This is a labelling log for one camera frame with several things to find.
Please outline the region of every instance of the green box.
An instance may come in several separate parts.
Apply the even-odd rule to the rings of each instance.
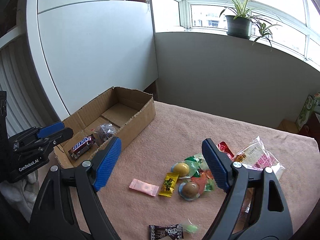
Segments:
[[[316,107],[316,105],[319,103],[320,100],[320,94],[317,93],[315,95],[308,95],[308,98],[306,100],[306,102],[304,103],[304,106],[296,120],[296,125],[298,130],[300,131],[302,126],[305,125],[308,120],[309,117],[311,116],[311,113],[313,111],[313,109]]]

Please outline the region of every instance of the potted plant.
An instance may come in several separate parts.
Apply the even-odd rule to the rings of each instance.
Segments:
[[[258,8],[247,8],[249,0],[244,0],[242,3],[240,0],[231,0],[235,8],[224,8],[220,16],[224,13],[226,9],[231,10],[236,15],[226,15],[227,24],[228,24],[228,32],[227,34],[230,36],[235,36],[238,38],[250,39],[249,31],[250,31],[250,12],[254,9]]]
[[[265,39],[267,39],[267,40],[269,41],[270,46],[271,46],[271,50],[272,50],[272,44],[271,44],[271,41],[270,41],[270,39],[272,39],[272,32],[271,32],[270,28],[273,27],[273,26],[281,26],[281,25],[279,25],[279,24],[271,24],[271,23],[268,22],[266,19],[263,19],[263,21],[265,21],[265,22],[267,22],[267,23],[270,24],[269,26],[267,26],[266,23],[265,23],[265,22],[261,22],[261,20],[262,20],[262,19],[261,19],[261,18],[258,18],[258,17],[251,17],[252,23],[255,24],[255,25],[258,27],[259,33],[260,33],[260,36],[257,37],[257,38],[253,41],[252,45],[255,44],[255,42],[256,42],[258,39],[260,39],[260,38],[265,38]]]

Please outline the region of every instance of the blue gripper pad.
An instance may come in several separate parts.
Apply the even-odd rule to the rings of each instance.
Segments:
[[[56,132],[61,131],[64,129],[64,123],[63,122],[56,122],[52,125],[49,125],[47,127],[41,128],[39,132],[37,133],[38,138],[46,138],[49,135],[52,135]]]
[[[102,187],[104,187],[111,175],[111,172],[116,165],[116,162],[121,153],[121,139],[116,138],[115,142],[107,152],[105,158],[100,163],[96,170],[96,180],[93,184],[93,188],[98,192]]]
[[[209,166],[209,169],[214,177],[217,186],[224,190],[224,192],[229,192],[230,185],[228,183],[228,172],[224,165],[221,163],[219,157],[213,150],[208,139],[202,142],[202,155]]]

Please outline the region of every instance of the yellow candy wrapper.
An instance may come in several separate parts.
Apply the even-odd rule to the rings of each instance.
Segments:
[[[175,173],[175,172],[167,173],[167,175],[165,176],[162,188],[159,191],[158,195],[171,197],[174,190],[174,185],[176,185],[178,177],[179,177],[179,173]]]

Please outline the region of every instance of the spider plant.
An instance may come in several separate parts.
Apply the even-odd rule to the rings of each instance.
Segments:
[[[230,8],[230,7],[224,8],[221,11],[220,16],[224,13],[224,11],[226,9],[229,9],[229,10],[233,11],[236,14],[236,16],[233,18],[234,20],[237,19],[238,17],[250,19],[251,16],[249,15],[249,13],[252,10],[259,9],[259,8],[256,8],[256,7],[247,8],[247,4],[248,4],[249,0],[244,0],[243,3],[240,0],[231,0],[231,2],[235,6],[235,8]]]
[[[271,50],[272,50],[272,44],[271,44],[271,41],[270,41],[270,38],[272,39],[272,32],[271,32],[270,28],[273,27],[273,26],[281,26],[281,25],[279,25],[279,24],[271,24],[271,25],[267,26],[266,23],[261,22],[260,20],[261,19],[259,19],[257,17],[255,17],[255,21],[252,20],[252,23],[255,24],[258,27],[259,33],[261,35],[261,36],[257,37],[253,41],[252,45],[255,44],[258,39],[265,38],[265,39],[267,39],[269,41],[270,46],[271,46]]]

